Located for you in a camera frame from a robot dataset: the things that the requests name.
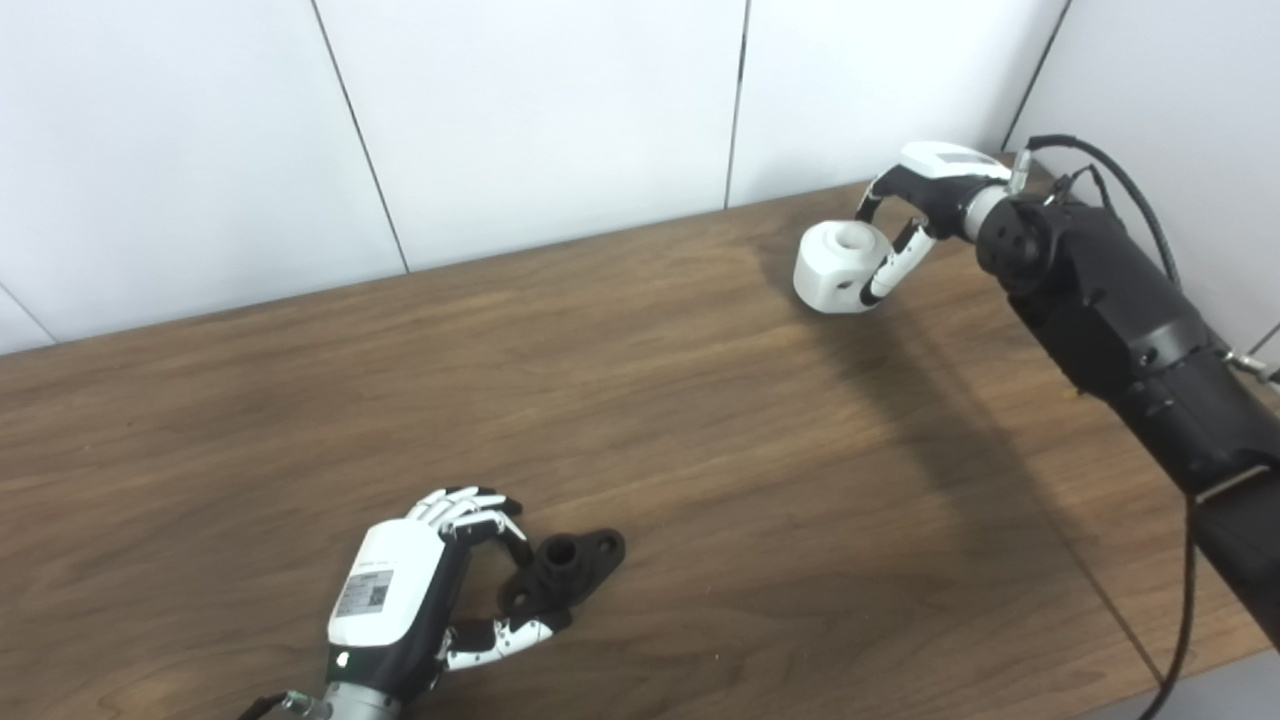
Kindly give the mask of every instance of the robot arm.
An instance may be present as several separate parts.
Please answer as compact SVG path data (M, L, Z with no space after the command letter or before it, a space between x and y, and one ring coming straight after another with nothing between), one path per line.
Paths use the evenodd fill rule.
M1051 142L1092 149L1066 136L1030 146ZM973 243L1062 373L1106 402L1192 501L1196 543L1280 647L1280 420L1242 386L1199 311L1115 215L1024 193L1029 167L1029 151L1010 173L964 147L909 145L856 218L869 223L888 196L922 215L851 288L860 302L850 311L879 302L934 241Z

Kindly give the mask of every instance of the metal connector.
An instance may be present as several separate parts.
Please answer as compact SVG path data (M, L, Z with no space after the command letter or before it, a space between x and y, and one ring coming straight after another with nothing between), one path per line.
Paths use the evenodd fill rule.
M1236 352L1234 350L1228 350L1222 355L1222 361L1228 365L1240 370L1242 373L1248 373L1258 379L1260 383L1276 383L1280 380L1280 370L1270 372L1267 364L1252 355L1245 355L1244 352Z
M306 693L300 693L298 691L284 693L284 701L280 702L280 707L307 720L329 720L333 716L333 706L328 702L316 700Z
M1027 188L1027 179L1032 174L1032 151L1021 149L1014 156L1012 173L1009 177L1009 195L1021 195Z

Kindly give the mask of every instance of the white wall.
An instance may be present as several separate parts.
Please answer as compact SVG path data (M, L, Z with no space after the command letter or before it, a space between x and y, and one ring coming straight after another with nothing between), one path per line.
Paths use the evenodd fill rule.
M4 288L0 288L0 354L44 347L54 342Z
M1187 295L1243 350L1280 322L1276 27L1280 4L1265 0L1076 0L1010 143L1069 132L1110 152L1160 215ZM1121 210L1146 241L1137 211ZM1262 356L1280 361L1280 342Z
M1065 0L753 0L730 205L998 150Z
M0 4L0 284L58 340L403 272L305 0Z
M319 6L412 269L722 208L745 0Z
M1061 3L319 0L407 263L308 0L3 4L0 352L992 149Z

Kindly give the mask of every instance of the hole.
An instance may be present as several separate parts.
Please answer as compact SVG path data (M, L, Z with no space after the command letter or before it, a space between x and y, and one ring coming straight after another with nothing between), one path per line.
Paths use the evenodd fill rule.
M577 557L577 546L573 541L557 538L547 546L547 561L552 565L568 565Z

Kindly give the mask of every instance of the label sticker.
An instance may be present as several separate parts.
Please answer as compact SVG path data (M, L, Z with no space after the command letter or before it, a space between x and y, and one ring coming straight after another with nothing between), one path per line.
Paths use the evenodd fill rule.
M394 570L379 570L347 578L347 587L342 588L338 610L334 611L333 616L346 618L381 612L383 605L387 603L387 588L392 587L394 573Z

